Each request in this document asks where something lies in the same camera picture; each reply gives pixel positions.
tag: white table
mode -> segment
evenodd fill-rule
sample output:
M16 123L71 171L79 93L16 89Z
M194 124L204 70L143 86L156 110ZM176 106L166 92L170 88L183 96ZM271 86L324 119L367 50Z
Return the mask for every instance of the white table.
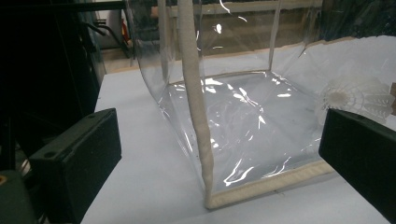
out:
M82 223L388 223L337 173L214 211L138 70L105 75L96 111L117 109L122 159Z

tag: clear vinyl storage bag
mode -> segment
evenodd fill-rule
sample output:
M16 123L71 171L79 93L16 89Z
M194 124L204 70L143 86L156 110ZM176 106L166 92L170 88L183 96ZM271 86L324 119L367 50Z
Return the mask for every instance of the clear vinyl storage bag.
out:
M393 1L126 4L142 76L207 208L332 172L318 154L329 108L396 130Z

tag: black block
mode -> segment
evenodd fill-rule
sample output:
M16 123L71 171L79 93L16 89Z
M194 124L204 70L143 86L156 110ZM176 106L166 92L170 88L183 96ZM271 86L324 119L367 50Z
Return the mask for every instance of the black block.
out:
M0 172L0 223L37 223L28 191L17 171Z
M396 223L396 132L363 116L330 109L319 155Z
M85 117L32 155L49 221L79 223L120 158L114 108Z

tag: white tabletop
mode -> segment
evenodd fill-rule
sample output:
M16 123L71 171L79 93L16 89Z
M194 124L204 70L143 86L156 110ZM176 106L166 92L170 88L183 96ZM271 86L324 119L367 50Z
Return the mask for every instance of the white tabletop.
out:
M105 75L96 111L117 109L122 159L82 223L388 223L337 173L209 211L138 70Z

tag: transparent plastic bag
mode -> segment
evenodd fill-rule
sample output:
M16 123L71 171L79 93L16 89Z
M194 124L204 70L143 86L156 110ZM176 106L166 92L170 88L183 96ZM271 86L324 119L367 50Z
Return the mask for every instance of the transparent plastic bag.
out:
M143 78L202 180L207 208L332 172L318 155L330 107L396 129L393 31L340 34L328 15L347 4L160 0L149 6L158 18L147 17L157 33L146 38L138 2L127 7Z

